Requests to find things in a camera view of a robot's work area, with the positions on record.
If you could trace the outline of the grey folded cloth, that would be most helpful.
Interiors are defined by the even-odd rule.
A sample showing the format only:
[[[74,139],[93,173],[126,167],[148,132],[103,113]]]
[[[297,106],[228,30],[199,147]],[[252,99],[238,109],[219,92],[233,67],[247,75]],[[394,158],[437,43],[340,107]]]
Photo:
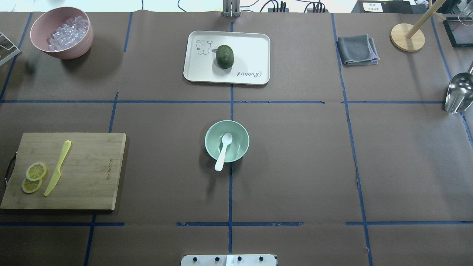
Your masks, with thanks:
[[[338,37],[338,52],[344,65],[377,65],[380,57],[368,35]]]

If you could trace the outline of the yellow plastic knife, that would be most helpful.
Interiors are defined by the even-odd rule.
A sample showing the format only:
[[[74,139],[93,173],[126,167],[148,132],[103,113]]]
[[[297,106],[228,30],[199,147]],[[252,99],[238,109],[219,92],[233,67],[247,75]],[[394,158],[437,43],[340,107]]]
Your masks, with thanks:
[[[54,172],[52,174],[51,180],[48,183],[48,186],[46,187],[46,190],[44,192],[44,196],[47,197],[49,194],[54,190],[56,187],[57,183],[59,182],[59,179],[61,178],[61,167],[64,163],[64,160],[66,159],[66,156],[69,153],[69,150],[72,146],[72,141],[71,140],[66,140],[61,148],[61,152],[56,164],[56,167],[54,169]]]

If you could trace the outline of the black power strip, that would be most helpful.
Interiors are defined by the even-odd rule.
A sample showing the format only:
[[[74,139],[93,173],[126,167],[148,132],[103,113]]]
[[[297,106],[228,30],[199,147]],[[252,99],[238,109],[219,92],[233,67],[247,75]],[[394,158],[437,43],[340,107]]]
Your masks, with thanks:
[[[306,3],[302,9],[293,9],[296,13],[328,13],[329,10],[320,0],[318,1],[302,1]],[[269,13],[289,13],[291,8],[287,7],[287,2],[272,0],[273,7],[267,7],[266,10]]]

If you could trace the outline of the aluminium frame post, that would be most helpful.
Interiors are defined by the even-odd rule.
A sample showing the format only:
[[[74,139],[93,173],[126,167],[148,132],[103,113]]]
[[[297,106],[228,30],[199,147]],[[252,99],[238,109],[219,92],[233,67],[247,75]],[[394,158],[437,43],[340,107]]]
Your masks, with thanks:
[[[223,0],[222,16],[223,17],[240,17],[240,0]]]

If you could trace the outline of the white plastic spoon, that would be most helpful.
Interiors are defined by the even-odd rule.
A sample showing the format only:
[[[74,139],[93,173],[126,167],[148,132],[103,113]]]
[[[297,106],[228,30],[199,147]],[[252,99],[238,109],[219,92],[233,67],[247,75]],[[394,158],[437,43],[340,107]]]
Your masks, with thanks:
[[[220,154],[218,155],[216,164],[214,166],[214,169],[216,171],[221,171],[223,169],[225,157],[226,157],[226,150],[228,145],[232,143],[232,134],[230,132],[225,133],[222,136],[221,143],[222,143],[222,149],[220,151]]]

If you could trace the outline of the green bowl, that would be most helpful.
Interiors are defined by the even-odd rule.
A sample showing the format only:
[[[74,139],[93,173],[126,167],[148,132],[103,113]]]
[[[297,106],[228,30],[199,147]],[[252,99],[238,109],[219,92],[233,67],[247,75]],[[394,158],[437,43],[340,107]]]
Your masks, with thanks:
[[[225,133],[232,134],[232,142],[226,149],[224,162],[235,162],[243,157],[249,148],[249,134],[240,123],[233,120],[222,120],[212,125],[204,139],[208,154],[215,160],[223,147],[222,138]]]

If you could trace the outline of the green avocado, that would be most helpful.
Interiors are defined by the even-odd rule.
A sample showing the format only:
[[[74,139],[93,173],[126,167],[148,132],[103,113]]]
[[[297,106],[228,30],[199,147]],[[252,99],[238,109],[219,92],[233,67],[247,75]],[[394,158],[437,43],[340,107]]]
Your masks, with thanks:
[[[234,64],[234,52],[232,48],[226,44],[220,45],[216,49],[216,61],[221,69],[229,69]]]

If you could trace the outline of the wooden mug tree stand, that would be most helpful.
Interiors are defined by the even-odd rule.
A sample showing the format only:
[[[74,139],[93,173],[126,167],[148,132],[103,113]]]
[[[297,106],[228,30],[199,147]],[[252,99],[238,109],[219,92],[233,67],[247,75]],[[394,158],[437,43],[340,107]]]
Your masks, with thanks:
[[[392,44],[406,52],[416,52],[424,47],[425,36],[420,28],[444,3],[444,0],[436,0],[433,4],[429,2],[428,10],[414,25],[400,23],[394,26],[389,35]]]

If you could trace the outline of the pink bowl with ice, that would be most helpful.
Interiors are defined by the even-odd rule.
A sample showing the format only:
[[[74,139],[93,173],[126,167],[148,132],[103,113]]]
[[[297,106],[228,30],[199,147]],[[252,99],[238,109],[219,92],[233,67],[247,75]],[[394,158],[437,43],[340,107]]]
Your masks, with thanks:
[[[35,47],[52,57],[76,59],[92,46],[93,28],[82,10],[58,7],[33,23],[30,39]]]

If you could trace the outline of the cream rabbit tray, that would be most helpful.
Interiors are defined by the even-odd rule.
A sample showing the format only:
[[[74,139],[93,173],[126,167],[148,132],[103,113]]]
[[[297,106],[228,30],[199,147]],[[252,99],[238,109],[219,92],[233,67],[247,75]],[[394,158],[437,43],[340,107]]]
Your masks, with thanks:
[[[216,49],[226,44],[234,64],[218,67]],[[264,85],[270,79],[270,38],[265,34],[194,31],[189,34],[183,76],[191,82]]]

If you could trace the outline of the metal scoop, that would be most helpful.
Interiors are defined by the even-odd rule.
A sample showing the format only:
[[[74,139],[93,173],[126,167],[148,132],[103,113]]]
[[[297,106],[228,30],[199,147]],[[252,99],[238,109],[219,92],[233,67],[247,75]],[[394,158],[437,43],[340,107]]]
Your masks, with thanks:
[[[448,113],[464,112],[473,101],[473,65],[456,74],[448,85],[444,109]]]

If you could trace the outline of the bamboo cutting board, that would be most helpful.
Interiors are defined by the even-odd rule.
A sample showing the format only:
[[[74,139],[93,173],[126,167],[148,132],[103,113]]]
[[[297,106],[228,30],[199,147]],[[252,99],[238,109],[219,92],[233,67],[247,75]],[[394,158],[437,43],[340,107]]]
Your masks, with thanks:
[[[65,141],[72,145],[61,177],[45,196]],[[24,133],[1,208],[114,210],[125,146],[125,133]],[[36,162],[47,165],[47,174],[39,190],[27,194],[21,184],[27,168]]]

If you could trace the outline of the black framed tray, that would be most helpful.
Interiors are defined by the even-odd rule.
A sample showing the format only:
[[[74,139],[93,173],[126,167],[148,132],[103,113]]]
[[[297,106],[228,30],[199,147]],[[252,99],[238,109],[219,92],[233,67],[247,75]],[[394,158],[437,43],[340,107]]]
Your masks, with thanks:
[[[472,18],[468,17],[466,22],[460,22],[457,17],[448,17],[443,21],[448,39],[454,48],[473,47]]]

